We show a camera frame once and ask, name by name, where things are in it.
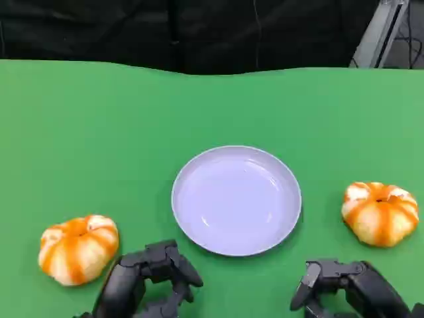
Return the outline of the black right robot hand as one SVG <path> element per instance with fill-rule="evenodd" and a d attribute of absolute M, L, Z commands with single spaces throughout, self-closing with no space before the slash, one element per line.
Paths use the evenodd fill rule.
<path fill-rule="evenodd" d="M 344 290 L 353 312 L 333 313 L 321 295 Z M 411 317 L 412 311 L 394 287 L 367 261 L 350 263 L 321 258 L 306 262 L 306 273 L 291 299 L 290 311 L 305 317 Z"/>

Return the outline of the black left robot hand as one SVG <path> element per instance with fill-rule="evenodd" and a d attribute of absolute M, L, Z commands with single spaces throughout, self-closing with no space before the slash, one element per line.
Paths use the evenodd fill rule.
<path fill-rule="evenodd" d="M 172 292 L 151 301 L 137 312 L 145 293 L 145 281 L 170 281 Z M 113 263 L 92 311 L 82 317 L 177 317 L 178 307 L 191 303 L 191 286 L 200 288 L 203 280 L 191 262 L 178 250 L 175 240 L 145 246 L 144 250 L 121 255 Z"/>

